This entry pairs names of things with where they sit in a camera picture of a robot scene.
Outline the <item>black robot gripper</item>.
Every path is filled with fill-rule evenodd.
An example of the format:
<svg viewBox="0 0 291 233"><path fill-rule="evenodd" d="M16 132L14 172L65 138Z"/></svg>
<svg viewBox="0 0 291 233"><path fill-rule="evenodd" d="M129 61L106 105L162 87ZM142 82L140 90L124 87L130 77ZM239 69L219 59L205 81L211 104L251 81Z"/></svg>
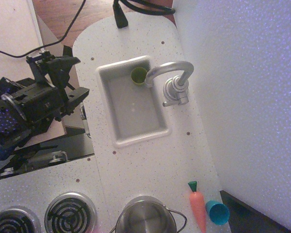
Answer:
<svg viewBox="0 0 291 233"><path fill-rule="evenodd" d="M72 67L80 62L72 55L72 50L62 56L55 56L48 50L41 51L36 56L27 56L26 62L37 83L23 88L9 88L1 94L1 126L33 126L47 118L61 121L64 116L74 113L75 108L89 95L88 88L75 89L69 83ZM73 91L63 101L56 87L61 90L69 87Z"/></svg>

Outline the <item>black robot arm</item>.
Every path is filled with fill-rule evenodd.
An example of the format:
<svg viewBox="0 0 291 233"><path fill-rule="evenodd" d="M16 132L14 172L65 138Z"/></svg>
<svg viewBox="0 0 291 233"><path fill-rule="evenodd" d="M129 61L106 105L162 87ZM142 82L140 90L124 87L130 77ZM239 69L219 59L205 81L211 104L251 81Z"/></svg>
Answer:
<svg viewBox="0 0 291 233"><path fill-rule="evenodd" d="M80 63L79 58L43 51L27 56L26 62L33 79L0 79L0 161L32 137L47 132L54 120L60 122L72 114L89 94L85 87L65 91L71 86L69 73Z"/></svg>

